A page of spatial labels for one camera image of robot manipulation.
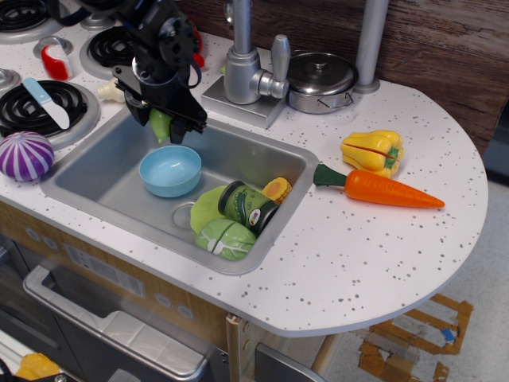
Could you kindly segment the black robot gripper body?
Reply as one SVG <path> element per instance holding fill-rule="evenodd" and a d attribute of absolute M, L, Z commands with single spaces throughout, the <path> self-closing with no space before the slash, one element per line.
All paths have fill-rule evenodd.
<path fill-rule="evenodd" d="M 191 71 L 201 80 L 200 67 L 193 60 L 197 40 L 194 25 L 184 15 L 157 16 L 155 22 L 129 22 L 117 15 L 132 40 L 134 59 L 129 66 L 112 70 L 117 86 L 126 93 L 172 118 L 187 119 L 188 132 L 202 133 L 207 113 L 191 94 Z"/>

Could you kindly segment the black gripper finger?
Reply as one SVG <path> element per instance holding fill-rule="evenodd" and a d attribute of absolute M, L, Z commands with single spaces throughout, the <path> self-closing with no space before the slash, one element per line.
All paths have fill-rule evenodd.
<path fill-rule="evenodd" d="M 169 123 L 169 139 L 172 144 L 181 144 L 191 125 L 187 119 L 175 117 Z"/>
<path fill-rule="evenodd" d="M 125 101 L 134 120 L 141 126 L 145 126 L 150 119 L 151 107 L 131 93 L 125 94 Z"/>

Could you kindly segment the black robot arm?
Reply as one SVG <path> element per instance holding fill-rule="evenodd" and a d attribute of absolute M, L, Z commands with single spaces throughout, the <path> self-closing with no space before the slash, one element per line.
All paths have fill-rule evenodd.
<path fill-rule="evenodd" d="M 134 119 L 147 124 L 158 110 L 172 118 L 169 139 L 181 144 L 186 133 L 202 133 L 207 113 L 191 94 L 189 82 L 199 65 L 193 58 L 199 40 L 194 26 L 174 1 L 79 1 L 90 13 L 106 14 L 119 21 L 130 36 L 134 58 L 112 69 L 117 87 L 124 92 Z"/>

